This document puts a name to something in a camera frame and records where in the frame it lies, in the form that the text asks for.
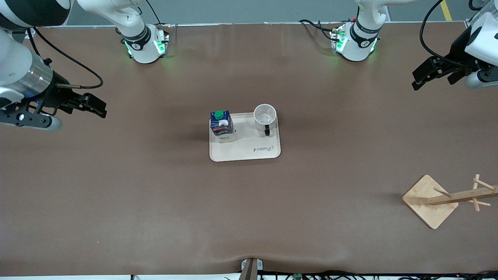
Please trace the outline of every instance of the gray floor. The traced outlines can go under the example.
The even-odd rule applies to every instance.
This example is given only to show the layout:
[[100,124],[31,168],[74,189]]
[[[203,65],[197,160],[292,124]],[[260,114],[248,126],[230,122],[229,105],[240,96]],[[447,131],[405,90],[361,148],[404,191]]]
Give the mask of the gray floor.
[[[262,23],[290,22],[300,19],[312,21],[341,21],[356,14],[353,0],[149,0],[164,23]],[[421,21],[436,0],[420,0],[405,6],[389,7],[392,21]],[[474,13],[467,0],[447,0],[453,20],[465,20]],[[145,2],[140,3],[143,19],[157,23]],[[444,21],[440,7],[429,20]],[[76,2],[67,25],[106,25],[107,20],[85,12]]]

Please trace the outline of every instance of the blue milk carton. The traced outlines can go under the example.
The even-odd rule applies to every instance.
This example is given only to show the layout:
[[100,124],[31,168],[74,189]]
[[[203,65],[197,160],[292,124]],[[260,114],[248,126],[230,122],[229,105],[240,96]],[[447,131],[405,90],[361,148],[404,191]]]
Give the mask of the blue milk carton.
[[220,143],[235,141],[234,122],[228,111],[211,113],[211,130]]

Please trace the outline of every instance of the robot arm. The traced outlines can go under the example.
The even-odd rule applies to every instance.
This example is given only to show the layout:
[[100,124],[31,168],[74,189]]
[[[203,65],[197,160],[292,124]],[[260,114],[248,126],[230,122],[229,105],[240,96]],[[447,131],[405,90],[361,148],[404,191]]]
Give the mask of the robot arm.
[[419,90],[427,82],[446,75],[449,75],[451,85],[466,76],[469,88],[498,85],[497,6],[498,0],[490,0],[474,15],[471,25],[453,42],[450,52],[444,56],[446,60],[431,56],[415,69],[413,89]]
[[152,63],[166,53],[169,36],[152,24],[145,24],[131,7],[134,0],[77,0],[87,12],[112,22],[123,36],[128,52],[139,63]]
[[[130,55],[139,63],[151,63],[165,55],[168,36],[145,24],[131,7],[134,0],[78,0],[83,9],[102,16],[120,31]],[[79,95],[70,83],[26,46],[13,40],[13,30],[62,24],[69,15],[70,0],[0,0],[0,123],[18,127],[58,130],[57,110],[74,109],[106,116],[106,103],[90,93]],[[43,108],[53,108],[48,114]]]
[[374,50],[377,35],[385,23],[387,6],[405,5],[417,0],[355,0],[359,7],[356,21],[347,22],[331,34],[334,52],[351,61],[362,61]]

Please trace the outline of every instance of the white tray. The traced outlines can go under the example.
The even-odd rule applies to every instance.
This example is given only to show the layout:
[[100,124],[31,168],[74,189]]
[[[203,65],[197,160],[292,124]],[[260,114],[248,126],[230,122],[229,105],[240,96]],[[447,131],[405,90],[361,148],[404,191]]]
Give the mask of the white tray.
[[209,157],[216,162],[276,158],[280,155],[278,118],[270,136],[258,130],[253,113],[230,114],[235,128],[235,141],[219,143],[209,128]]

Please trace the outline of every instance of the black cable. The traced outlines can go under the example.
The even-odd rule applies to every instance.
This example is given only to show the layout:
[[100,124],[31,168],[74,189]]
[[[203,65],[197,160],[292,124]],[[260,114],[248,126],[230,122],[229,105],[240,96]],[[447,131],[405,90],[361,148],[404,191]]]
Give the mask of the black cable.
[[441,60],[444,60],[446,62],[449,62],[449,63],[452,63],[452,64],[455,64],[457,66],[460,66],[460,67],[466,67],[466,68],[472,68],[471,66],[468,66],[468,65],[465,65],[465,64],[462,64],[462,63],[459,63],[459,62],[456,62],[456,61],[453,61],[451,59],[448,59],[438,53],[436,53],[435,51],[431,50],[424,42],[424,37],[423,37],[423,34],[424,34],[424,28],[425,28],[425,24],[427,23],[427,19],[429,18],[429,16],[432,14],[432,12],[434,11],[434,9],[439,6],[439,4],[444,1],[444,0],[438,0],[437,3],[434,4],[434,6],[432,6],[432,8],[429,10],[429,12],[426,14],[424,20],[422,21],[422,26],[420,27],[420,43],[422,44],[422,47],[424,47],[424,49],[429,52],[430,54],[432,54],[433,56],[441,59]]
[[474,2],[473,0],[469,0],[469,9],[478,11],[478,10],[481,10],[483,8],[483,7],[474,7],[473,2]]
[[78,85],[78,86],[75,86],[76,88],[78,88],[78,89],[96,89],[96,88],[101,87],[104,84],[104,80],[102,79],[102,77],[99,74],[97,74],[92,69],[88,68],[85,64],[83,64],[83,63],[79,62],[78,60],[72,58],[71,56],[69,56],[68,54],[66,54],[62,50],[60,50],[58,47],[54,46],[54,44],[52,44],[49,40],[47,40],[47,38],[45,38],[45,36],[43,36],[40,33],[40,31],[38,31],[38,29],[36,27],[33,27],[33,29],[36,31],[36,33],[38,33],[38,36],[40,36],[40,38],[43,41],[45,41],[45,43],[47,43],[49,46],[51,46],[54,50],[58,51],[60,54],[64,55],[65,57],[67,57],[68,59],[70,59],[71,61],[73,61],[74,63],[80,65],[83,68],[85,68],[88,72],[92,73],[100,81],[99,84],[95,85],[95,86],[79,86]]
[[347,280],[351,280],[351,278],[347,277],[346,275],[341,275],[337,278],[334,278],[333,280],[338,280],[338,279],[341,279],[341,278],[346,278]]
[[325,33],[325,29],[323,28],[322,23],[321,23],[320,21],[318,21],[318,25],[320,26],[320,29],[322,30],[323,35],[324,35],[327,39],[329,39],[329,40],[331,40],[331,41],[334,41],[334,42],[339,42],[339,39],[332,38],[332,37],[330,37],[329,35],[327,35],[327,34]]
[[[302,20],[300,20],[299,22],[300,22],[300,23],[305,23],[305,22],[306,22],[306,23],[311,24],[313,27],[315,27],[315,28],[317,28],[317,29],[321,29],[321,28],[320,28],[320,26],[318,26],[318,25],[314,24],[312,21],[307,20],[307,19],[302,19]],[[324,30],[324,31],[327,31],[327,32],[332,31],[332,29],[327,29],[327,28],[323,28],[323,30]]]
[[365,277],[359,275],[359,274],[356,274],[356,273],[352,273],[353,277],[356,279],[356,276],[360,277],[362,280],[367,280],[365,279]]
[[152,7],[152,5],[150,4],[149,0],[145,0],[145,1],[147,2],[147,4],[149,4],[150,9],[151,9],[151,10],[152,10],[152,12],[154,13],[154,16],[155,16],[155,17],[156,17],[156,19],[157,19],[157,24],[164,24],[164,23],[162,23],[162,22],[159,20],[159,17],[158,17],[158,16],[157,16],[157,14],[155,13],[155,10],[154,10],[154,8]]
[[324,27],[322,26],[322,23],[321,23],[320,21],[318,21],[318,25],[314,24],[312,21],[307,20],[307,19],[302,19],[302,20],[300,20],[299,22],[300,22],[300,23],[305,23],[305,22],[306,22],[306,23],[309,23],[309,24],[311,24],[313,27],[318,28],[319,30],[321,30],[321,31],[322,31],[322,33],[323,33],[323,35],[324,35],[327,39],[329,39],[329,40],[331,40],[331,41],[334,41],[334,42],[339,42],[339,40],[338,40],[338,39],[331,38],[329,35],[327,35],[327,34],[325,33],[326,31],[327,31],[327,32],[331,32],[331,31],[332,31],[332,29],[324,28]]
[[484,279],[486,277],[491,277],[494,278],[495,280],[498,280],[498,271],[486,271],[485,274],[481,276],[481,279]]
[[34,44],[33,34],[31,34],[31,28],[29,28],[28,30],[26,30],[26,32],[28,32],[29,42],[31,42],[31,46],[33,47],[34,52],[38,56],[40,56],[40,53],[38,52],[38,49],[36,48],[36,45]]
[[[33,106],[33,105],[29,105],[29,107],[30,107],[31,109],[35,109],[35,110],[37,109],[37,107],[35,107],[35,106]],[[45,114],[45,115],[55,116],[55,113],[57,112],[57,109],[54,109],[54,112],[53,112],[53,113],[51,113],[51,114],[50,114],[50,113],[45,112],[44,110],[40,110],[40,112],[42,112],[42,113],[43,113],[43,114]]]
[[438,275],[438,276],[433,277],[433,278],[431,278],[431,279],[432,279],[432,280],[437,280],[437,279],[439,279],[439,278],[441,278],[441,277],[444,277],[444,276],[446,276],[446,274],[441,274],[441,275]]

